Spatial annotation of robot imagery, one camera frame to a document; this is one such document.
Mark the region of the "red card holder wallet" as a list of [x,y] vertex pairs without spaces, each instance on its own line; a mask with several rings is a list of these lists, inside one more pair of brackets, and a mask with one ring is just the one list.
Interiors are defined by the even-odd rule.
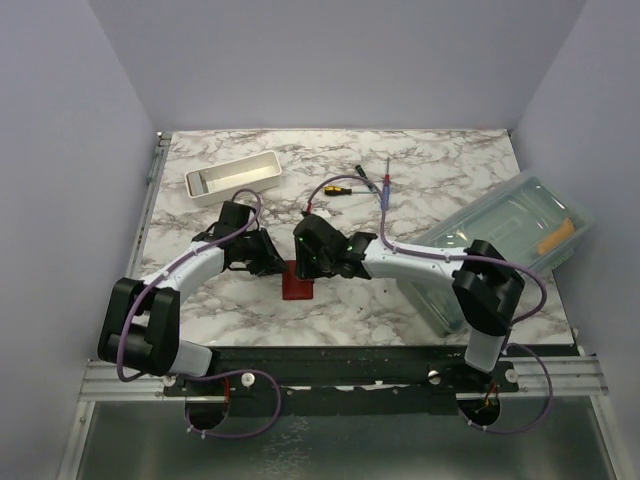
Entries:
[[282,275],[282,299],[285,301],[311,300],[314,296],[314,282],[300,279],[294,270]]

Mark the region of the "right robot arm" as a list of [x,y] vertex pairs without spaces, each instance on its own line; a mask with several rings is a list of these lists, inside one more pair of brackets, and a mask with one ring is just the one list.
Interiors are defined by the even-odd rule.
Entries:
[[470,327],[461,382],[474,392],[494,383],[525,282],[490,243],[438,249],[392,243],[367,232],[347,237],[315,214],[305,215],[293,235],[300,279],[394,279],[451,291]]

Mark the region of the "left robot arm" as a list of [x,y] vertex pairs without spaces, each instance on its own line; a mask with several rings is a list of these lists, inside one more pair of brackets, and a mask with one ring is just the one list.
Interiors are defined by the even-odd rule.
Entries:
[[232,270],[254,276],[280,275],[287,264],[266,229],[258,225],[259,206],[226,201],[219,218],[197,234],[185,253],[143,279],[123,277],[112,289],[98,341],[98,357],[120,369],[143,374],[187,376],[201,395],[222,380],[211,349],[180,337],[181,306],[208,280]]

